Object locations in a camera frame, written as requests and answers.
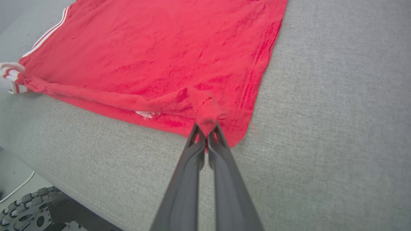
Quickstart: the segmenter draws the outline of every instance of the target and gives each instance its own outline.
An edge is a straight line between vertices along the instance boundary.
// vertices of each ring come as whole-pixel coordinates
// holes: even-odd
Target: white cable
[[[14,191],[12,191],[12,193],[10,193],[7,197],[5,197],[5,198],[3,198],[1,201],[0,201],[0,203],[2,203],[2,202],[4,202],[5,200],[7,200],[9,197],[11,197],[15,192],[17,192],[17,190],[19,190],[19,189],[21,189],[21,187],[23,187],[25,184],[27,184],[27,182],[31,179],[31,178],[33,178],[33,176],[34,176],[34,171],[33,171],[33,173],[29,176],[29,178],[25,181],[25,182],[23,182],[23,184],[21,184],[18,188],[16,188]]]

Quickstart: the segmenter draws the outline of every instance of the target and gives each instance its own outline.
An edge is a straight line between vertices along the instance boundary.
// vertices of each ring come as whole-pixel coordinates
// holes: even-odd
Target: gray cushion
[[[0,36],[17,61],[70,1]],[[232,149],[266,230],[411,227],[411,5],[290,0],[249,131]],[[148,230],[185,139],[48,96],[0,92],[0,146],[126,230]],[[213,230],[213,172],[200,230]]]

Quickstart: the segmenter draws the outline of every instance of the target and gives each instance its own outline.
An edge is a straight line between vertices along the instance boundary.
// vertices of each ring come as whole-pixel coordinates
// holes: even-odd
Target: folded garment
[[[23,69],[7,68],[19,72],[14,88],[137,125],[188,136],[194,122],[208,134],[218,121],[234,146],[285,7],[286,0],[77,0],[20,59]]]

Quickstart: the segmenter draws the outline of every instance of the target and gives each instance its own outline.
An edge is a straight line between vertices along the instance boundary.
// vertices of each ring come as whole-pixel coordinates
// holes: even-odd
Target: gray fabric surface
[[[70,1],[0,36],[17,61]],[[249,131],[233,148],[266,230],[411,229],[411,4],[290,0]],[[108,221],[148,230],[185,139],[44,95],[0,92],[0,146]],[[213,230],[201,172],[200,230]]]

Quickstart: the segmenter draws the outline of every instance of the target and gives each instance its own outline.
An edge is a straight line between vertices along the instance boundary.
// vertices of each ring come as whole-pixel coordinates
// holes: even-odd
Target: red fabric
[[[286,0],[77,0],[16,81],[75,106],[188,136],[244,136]],[[153,112],[151,119],[134,111]]]

